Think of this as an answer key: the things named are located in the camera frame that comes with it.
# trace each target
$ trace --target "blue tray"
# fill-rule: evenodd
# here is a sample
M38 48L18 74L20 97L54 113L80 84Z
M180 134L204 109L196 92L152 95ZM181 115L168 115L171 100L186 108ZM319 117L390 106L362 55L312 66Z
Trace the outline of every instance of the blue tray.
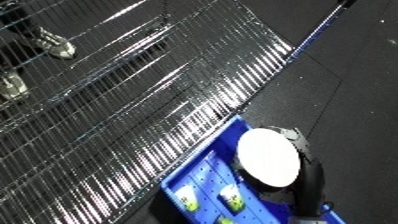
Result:
M195 157L162 181L162 190L192 223L213 224L220 215L239 224L287 223L291 216L287 205L259 200L229 166L240 136L249 129L250 126L240 116L235 116L199 147ZM236 184L244 199L245 209L239 213L232 213L220 200L221 189L229 184ZM192 186L200 204L195 212L188 211L175 195L185 185ZM329 224L345 223L334 212L325 214L323 218Z

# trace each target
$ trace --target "chrome wire grid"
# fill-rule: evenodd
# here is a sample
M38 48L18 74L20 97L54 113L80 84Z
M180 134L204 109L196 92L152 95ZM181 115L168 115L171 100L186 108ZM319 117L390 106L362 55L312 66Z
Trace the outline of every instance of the chrome wire grid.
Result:
M0 105L0 223L116 222L293 51L235 0L15 4L77 55L0 31L29 91Z

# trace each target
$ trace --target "white lid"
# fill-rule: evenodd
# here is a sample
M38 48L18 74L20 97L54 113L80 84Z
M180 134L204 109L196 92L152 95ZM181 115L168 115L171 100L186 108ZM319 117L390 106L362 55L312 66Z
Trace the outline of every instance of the white lid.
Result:
M299 155L292 143L278 132L264 128L242 135L238 158L250 175L273 187L292 184L300 170Z

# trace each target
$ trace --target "shoe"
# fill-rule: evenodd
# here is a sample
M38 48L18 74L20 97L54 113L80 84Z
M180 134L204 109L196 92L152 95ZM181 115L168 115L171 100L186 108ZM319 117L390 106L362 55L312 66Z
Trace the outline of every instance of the shoe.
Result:
M22 43L28 47L40 48L53 57L59 59L73 59L76 54L76 47L67 39L52 34L44 28L39 28L39 35L36 38L24 38Z
M6 100L18 100L29 95L28 88L16 69L0 76L0 94Z

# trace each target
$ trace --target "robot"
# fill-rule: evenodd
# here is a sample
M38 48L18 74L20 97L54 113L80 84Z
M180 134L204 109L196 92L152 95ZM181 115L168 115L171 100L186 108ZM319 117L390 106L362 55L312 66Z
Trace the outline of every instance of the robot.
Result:
M309 150L309 143L304 135L296 129L283 129L277 127L269 127L267 129L259 128L252 129L253 132L265 132L266 131L277 133L285 138L285 143L290 142L294 150L290 150L286 157L293 157L287 161L276 161L279 167L290 166L290 168L282 170L281 173L275 171L279 176L284 176L285 180L273 179L275 175L268 172L268 174L262 175L264 170L260 171L255 167L256 158L247 158L245 155L249 155L252 152L247 151L247 144L238 144L238 154L234 162L235 170L242 176L243 180L252 187L255 192L258 192L258 196L262 200L271 201L275 203L287 203L289 204L292 217L289 218L289 224L326 224L327 222L322 220L321 215L324 212L323 207L327 202L324 201L324 188L325 188L325 177L321 162L319 159L314 157ZM246 138L246 142L253 143L253 136ZM272 144L269 143L267 136L263 136L262 141L267 142L268 154L272 157ZM272 163L273 158L270 158L268 163Z

